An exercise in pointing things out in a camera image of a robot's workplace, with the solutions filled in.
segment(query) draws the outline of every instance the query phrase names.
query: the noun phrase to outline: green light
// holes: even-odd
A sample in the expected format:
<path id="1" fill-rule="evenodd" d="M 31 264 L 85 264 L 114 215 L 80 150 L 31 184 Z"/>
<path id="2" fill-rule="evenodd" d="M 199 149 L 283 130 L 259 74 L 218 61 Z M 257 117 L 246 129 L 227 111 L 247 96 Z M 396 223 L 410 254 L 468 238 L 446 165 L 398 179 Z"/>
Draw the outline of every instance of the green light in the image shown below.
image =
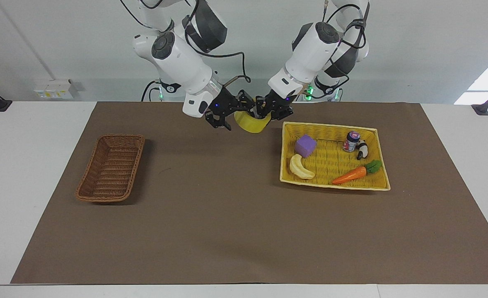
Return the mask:
<path id="1" fill-rule="evenodd" d="M 307 93 L 312 95 L 312 93 L 314 93 L 314 88 L 312 86 L 309 86 L 308 89 L 307 89 Z M 305 100 L 312 100 L 312 96 L 305 96 Z"/>

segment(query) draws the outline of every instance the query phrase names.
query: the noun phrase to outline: white table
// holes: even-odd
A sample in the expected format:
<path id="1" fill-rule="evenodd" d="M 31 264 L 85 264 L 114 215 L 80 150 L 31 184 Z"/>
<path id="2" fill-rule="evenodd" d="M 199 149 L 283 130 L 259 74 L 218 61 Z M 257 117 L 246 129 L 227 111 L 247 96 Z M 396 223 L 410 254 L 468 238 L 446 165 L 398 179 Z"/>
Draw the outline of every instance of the white table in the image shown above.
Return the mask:
<path id="1" fill-rule="evenodd" d="M 0 297 L 488 298 L 488 285 L 9 285 L 95 104 L 14 102 L 0 113 Z M 488 221 L 488 117 L 423 108 Z"/>

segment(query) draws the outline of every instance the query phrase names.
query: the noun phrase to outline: yellow basket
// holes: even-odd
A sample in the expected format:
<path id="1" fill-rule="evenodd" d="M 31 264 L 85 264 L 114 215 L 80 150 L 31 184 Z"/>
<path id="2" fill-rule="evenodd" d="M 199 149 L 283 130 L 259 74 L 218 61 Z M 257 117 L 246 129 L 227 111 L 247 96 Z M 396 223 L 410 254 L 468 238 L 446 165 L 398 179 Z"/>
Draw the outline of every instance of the yellow basket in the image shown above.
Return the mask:
<path id="1" fill-rule="evenodd" d="M 356 160 L 358 150 L 346 152 L 343 144 L 347 134 L 355 130 L 367 143 L 367 158 Z M 318 142 L 314 152 L 303 159 L 303 166 L 316 173 L 310 180 L 300 179 L 290 171 L 290 158 L 295 153 L 295 142 L 304 134 Z M 372 160 L 382 161 L 382 168 L 373 174 L 355 179 L 341 185 L 332 185 L 333 179 L 368 164 Z M 285 183 L 314 187 L 355 189 L 355 190 L 390 190 L 388 174 L 384 166 L 377 130 L 374 128 L 342 126 L 331 124 L 285 122 L 283 124 L 283 149 L 280 159 L 280 180 Z"/>

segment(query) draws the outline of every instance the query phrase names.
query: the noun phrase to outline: purple cube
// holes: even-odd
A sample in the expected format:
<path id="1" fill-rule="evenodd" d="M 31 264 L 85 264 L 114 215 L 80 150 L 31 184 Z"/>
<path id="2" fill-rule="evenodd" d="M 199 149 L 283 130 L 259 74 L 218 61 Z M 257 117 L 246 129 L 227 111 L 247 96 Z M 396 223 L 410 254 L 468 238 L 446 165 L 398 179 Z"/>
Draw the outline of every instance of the purple cube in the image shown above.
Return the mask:
<path id="1" fill-rule="evenodd" d="M 318 142 L 308 135 L 303 135 L 297 142 L 295 142 L 295 151 L 303 158 L 308 158 L 310 154 L 316 149 Z"/>

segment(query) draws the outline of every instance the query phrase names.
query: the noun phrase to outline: brown table mat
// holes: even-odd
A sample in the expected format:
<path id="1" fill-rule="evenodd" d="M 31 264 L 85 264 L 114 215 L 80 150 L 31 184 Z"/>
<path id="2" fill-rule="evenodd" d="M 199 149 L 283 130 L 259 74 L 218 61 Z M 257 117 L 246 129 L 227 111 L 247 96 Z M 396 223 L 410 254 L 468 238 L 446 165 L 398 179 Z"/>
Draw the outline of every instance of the brown table mat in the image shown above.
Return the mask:
<path id="1" fill-rule="evenodd" d="M 391 191 L 281 183 L 279 121 L 255 135 L 179 103 L 100 102 L 12 283 L 488 284 L 488 223 L 419 104 L 294 110 L 286 120 L 377 128 Z M 111 133 L 146 137 L 132 194 L 79 202 Z"/>

